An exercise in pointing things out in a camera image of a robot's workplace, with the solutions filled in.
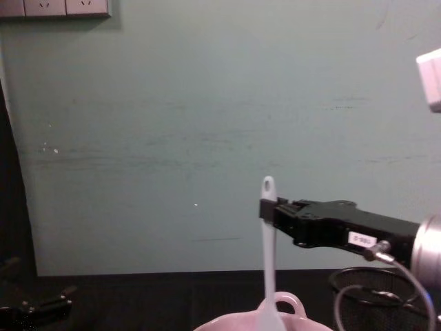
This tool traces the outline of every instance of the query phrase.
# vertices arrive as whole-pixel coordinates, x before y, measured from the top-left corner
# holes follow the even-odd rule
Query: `gray cable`
[[[432,300],[429,296],[429,293],[427,293],[426,289],[422,287],[421,283],[411,274],[410,271],[408,271],[402,264],[398,263],[397,261],[391,261],[390,263],[397,269],[399,269],[409,280],[412,282],[413,286],[417,289],[417,291],[420,293],[420,296],[422,297],[422,300],[424,301],[424,304],[427,309],[427,315],[429,318],[429,324],[427,327],[428,331],[435,331],[436,328],[436,313],[435,308],[433,307]],[[337,294],[337,297],[334,301],[334,319],[336,320],[337,327],[339,331],[345,331],[345,327],[343,326],[343,322],[340,316],[340,305],[343,296],[346,294],[346,292],[350,290],[362,290],[363,286],[361,285],[350,285],[345,288],[343,288],[339,293]]]

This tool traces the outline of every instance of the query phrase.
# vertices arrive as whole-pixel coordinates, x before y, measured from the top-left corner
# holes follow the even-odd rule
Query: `teal wall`
[[[262,268],[260,182],[421,221],[439,1],[129,0],[1,26],[40,275]],[[279,268],[360,264],[279,236]]]

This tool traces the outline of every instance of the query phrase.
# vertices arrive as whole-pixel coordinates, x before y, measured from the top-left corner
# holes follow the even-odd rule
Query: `white spatula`
[[[273,177],[265,177],[262,184],[262,199],[277,200],[276,186]],[[276,229],[262,220],[263,261],[265,264],[265,306],[259,310],[256,331],[287,331],[278,314],[274,292],[276,291],[276,275],[274,257],[276,255]]]

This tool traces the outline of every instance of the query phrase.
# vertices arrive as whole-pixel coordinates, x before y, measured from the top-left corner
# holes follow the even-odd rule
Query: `electrical outlet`
[[[23,0],[0,0],[0,17],[25,16]]]
[[[65,0],[25,0],[25,13],[29,17],[65,16]]]
[[[110,16],[112,0],[66,0],[68,15]]]

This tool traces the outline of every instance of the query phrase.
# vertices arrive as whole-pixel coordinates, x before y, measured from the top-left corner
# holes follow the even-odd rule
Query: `pink bowl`
[[[308,319],[303,304],[295,295],[288,292],[277,292],[275,293],[275,300],[276,302],[289,303],[296,312],[295,314],[279,312],[287,331],[332,331],[323,324]],[[254,331],[257,315],[264,304],[265,300],[257,310],[251,312],[223,315],[200,326],[195,331]]]

